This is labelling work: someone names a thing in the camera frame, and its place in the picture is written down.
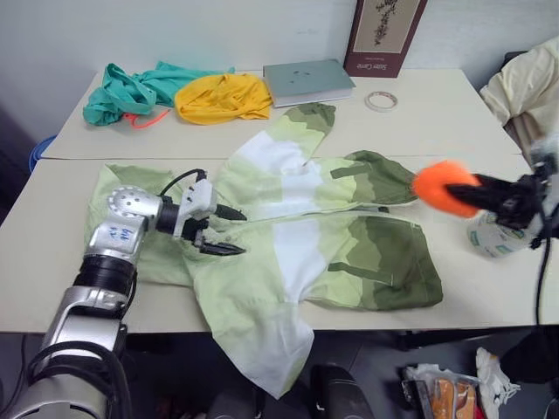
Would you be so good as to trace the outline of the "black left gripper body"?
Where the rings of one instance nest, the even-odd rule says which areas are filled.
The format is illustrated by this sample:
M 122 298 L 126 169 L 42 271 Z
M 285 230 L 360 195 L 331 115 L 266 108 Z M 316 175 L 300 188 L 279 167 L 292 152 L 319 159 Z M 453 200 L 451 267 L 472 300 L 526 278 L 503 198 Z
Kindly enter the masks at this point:
M 201 253 L 223 254 L 224 250 L 218 245 L 209 243 L 205 239 L 204 231 L 209 227 L 210 212 L 204 209 L 189 209 L 181 229 L 181 238 L 190 241 Z

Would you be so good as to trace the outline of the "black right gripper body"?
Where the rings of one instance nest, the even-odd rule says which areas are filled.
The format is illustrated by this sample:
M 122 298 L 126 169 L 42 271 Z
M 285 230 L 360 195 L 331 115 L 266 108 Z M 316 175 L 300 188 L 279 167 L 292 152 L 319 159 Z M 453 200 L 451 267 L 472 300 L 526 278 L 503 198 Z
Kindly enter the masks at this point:
M 523 175 L 507 182 L 497 211 L 497 223 L 508 228 L 527 228 L 542 203 L 542 182 L 536 175 Z

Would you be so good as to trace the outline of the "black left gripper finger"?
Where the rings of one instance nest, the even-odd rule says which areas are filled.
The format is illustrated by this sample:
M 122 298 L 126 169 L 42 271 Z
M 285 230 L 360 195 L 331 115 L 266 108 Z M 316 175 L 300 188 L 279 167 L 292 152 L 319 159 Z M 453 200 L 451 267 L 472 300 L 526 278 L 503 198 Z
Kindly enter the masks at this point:
M 245 249 L 236 246 L 235 244 L 228 243 L 203 243 L 201 245 L 201 252 L 212 256 L 228 257 L 236 256 L 245 253 Z
M 239 210 L 229 206 L 218 204 L 216 207 L 216 216 L 230 221 L 246 221 L 246 216 Z

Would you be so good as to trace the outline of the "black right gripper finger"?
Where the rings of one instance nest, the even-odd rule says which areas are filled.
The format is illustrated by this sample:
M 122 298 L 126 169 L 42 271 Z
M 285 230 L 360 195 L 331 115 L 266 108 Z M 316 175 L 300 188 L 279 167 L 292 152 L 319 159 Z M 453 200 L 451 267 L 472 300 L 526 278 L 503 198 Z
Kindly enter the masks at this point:
M 453 215 L 476 215 L 479 210 L 498 211 L 503 198 L 501 186 L 450 184 L 445 188 L 452 197 L 447 211 Z
M 490 175 L 475 174 L 474 177 L 480 182 L 477 190 L 480 194 L 487 196 L 508 196 L 517 190 L 515 182 L 505 181 Z

